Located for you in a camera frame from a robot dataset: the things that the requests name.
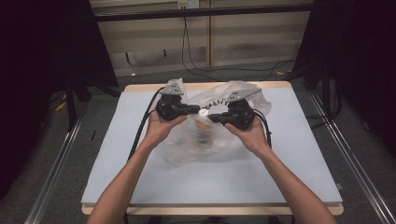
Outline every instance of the person's right hand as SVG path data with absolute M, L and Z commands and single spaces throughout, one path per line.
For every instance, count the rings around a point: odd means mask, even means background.
M 239 130 L 230 123 L 226 123 L 224 127 L 226 127 L 230 133 L 239 137 L 244 146 L 257 157 L 260 157 L 259 155 L 265 152 L 265 150 L 271 149 L 265 138 L 262 121 L 257 117 L 253 120 L 247 130 Z

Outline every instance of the gray carpet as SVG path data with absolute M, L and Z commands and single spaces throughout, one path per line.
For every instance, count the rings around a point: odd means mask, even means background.
M 272 65 L 272 63 L 242 64 L 237 67 L 265 69 Z M 290 70 L 291 68 L 292 64 L 289 63 L 281 70 Z M 237 79 L 256 81 L 266 77 L 268 72 L 216 71 L 206 74 L 221 81 Z M 214 81 L 208 77 L 193 75 L 182 70 L 136 77 L 120 77 L 120 87 L 117 90 L 121 91 L 129 84 L 165 83 L 168 79 L 179 77 L 183 77 L 184 82 Z M 272 75 L 267 80 L 281 78 L 282 76 Z M 317 114 L 308 93 L 304 90 L 301 79 L 292 81 L 292 86 L 305 114 L 307 116 Z M 84 223 L 87 219 L 81 213 L 79 201 L 118 102 L 117 98 L 99 90 L 90 89 L 90 91 L 92 100 L 89 102 L 88 111 L 82 120 L 76 141 L 41 223 Z M 77 105 L 78 108 L 82 108 L 82 103 L 77 103 Z M 363 120 L 346 100 L 344 100 L 343 108 L 335 121 L 363 168 L 394 212 L 396 210 L 396 192 L 394 191 L 396 189 L 396 159 L 384 149 L 375 133 L 366 131 Z M 319 120 L 309 120 L 309 122 L 316 124 Z M 35 154 L 26 165 L 24 172 L 15 181 L 6 198 L 0 202 L 0 223 L 24 222 L 57 157 L 66 135 L 66 129 L 66 110 L 49 112 Z M 344 200 L 345 212 L 337 218 L 339 223 L 381 223 L 327 128 L 325 126 L 318 127 L 313 130 L 313 133 L 334 181 L 342 183 L 344 186 L 343 189 L 340 189 L 340 193 Z M 147 223 L 148 220 L 147 217 L 130 217 L 130 219 L 133 223 Z M 238 218 L 236 223 L 249 223 L 249 219 L 248 217 Z

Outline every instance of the clear plastic bag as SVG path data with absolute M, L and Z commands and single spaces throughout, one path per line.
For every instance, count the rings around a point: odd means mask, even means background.
M 168 84 L 175 82 L 185 92 L 181 79 L 170 80 Z M 185 98 L 182 98 L 183 104 L 199 105 L 207 111 L 203 115 L 188 115 L 187 120 L 177 125 L 156 151 L 173 164 L 180 165 L 207 158 L 224 148 L 232 147 L 230 144 L 234 141 L 231 140 L 235 136 L 221 124 L 212 122 L 206 115 L 226 112 L 228 107 L 225 100 L 231 92 L 257 88 L 259 87 L 255 84 L 230 81 L 203 91 L 190 99 L 185 92 Z M 264 115 L 271 110 L 271 104 L 265 100 L 261 91 L 246 99 L 251 108 L 260 110 Z

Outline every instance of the hand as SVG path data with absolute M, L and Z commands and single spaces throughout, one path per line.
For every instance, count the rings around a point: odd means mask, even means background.
M 148 117 L 148 130 L 146 132 L 145 141 L 148 141 L 154 147 L 158 146 L 171 132 L 171 130 L 183 122 L 187 116 L 183 115 L 174 120 L 162 119 L 157 111 L 151 112 Z
M 230 133 L 235 134 L 241 139 L 244 146 L 253 152 L 257 157 L 263 153 L 264 150 L 271 149 L 265 138 L 264 128 L 262 127 L 262 121 L 259 118 L 255 118 L 247 130 L 239 130 L 232 124 L 226 123 L 224 125 Z

